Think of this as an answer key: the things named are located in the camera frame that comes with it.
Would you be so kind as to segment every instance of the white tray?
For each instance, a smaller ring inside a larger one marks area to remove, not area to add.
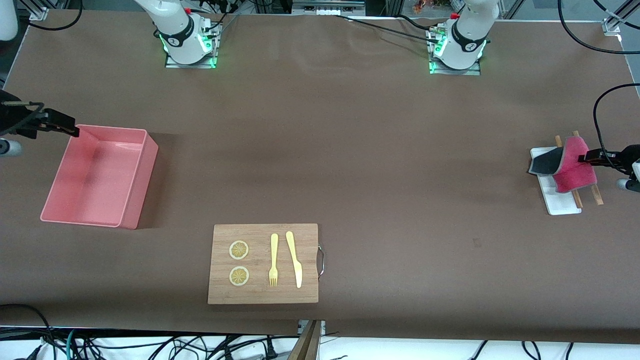
[[[535,147],[531,149],[531,159],[546,154],[547,152],[555,149],[555,146],[551,147]],[[545,204],[547,205],[547,211],[549,215],[569,215],[582,213],[582,209],[579,209],[575,205],[573,195],[571,193],[559,193],[556,191],[556,181],[551,175],[538,176],[538,182],[540,182],[540,190],[542,190],[542,196],[545,198]]]

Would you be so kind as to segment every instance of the teal cable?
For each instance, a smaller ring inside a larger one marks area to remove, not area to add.
[[[75,331],[76,331],[75,329],[72,329],[69,332],[69,336],[67,336],[67,360],[71,360],[71,340],[74,337]]]

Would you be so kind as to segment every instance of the wooden cutting board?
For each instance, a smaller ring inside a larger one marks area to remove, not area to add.
[[[302,264],[302,286],[296,287],[293,261],[285,233],[292,231],[296,255]],[[278,234],[278,286],[269,286],[271,234]],[[237,240],[247,243],[248,253],[234,259],[229,247]],[[318,302],[318,225],[317,224],[238,224],[216,225],[213,229],[209,304],[295,304]],[[232,269],[243,266],[249,279],[242,286],[229,279]]]

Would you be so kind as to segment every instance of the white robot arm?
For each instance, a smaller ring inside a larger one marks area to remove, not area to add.
[[[18,35],[18,16],[13,0],[0,0],[0,41],[9,41]]]
[[[180,0],[134,1],[151,16],[166,52],[175,62],[196,63],[212,51],[207,38],[211,21],[196,13],[187,14]]]
[[[482,56],[486,36],[500,14],[498,0],[466,0],[459,19],[449,19],[439,27],[445,37],[434,55],[452,69],[468,69]]]

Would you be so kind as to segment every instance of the yellow fork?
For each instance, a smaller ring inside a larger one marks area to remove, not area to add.
[[[278,286],[278,269],[276,269],[277,256],[278,256],[278,234],[271,234],[271,269],[269,270],[270,286]]]

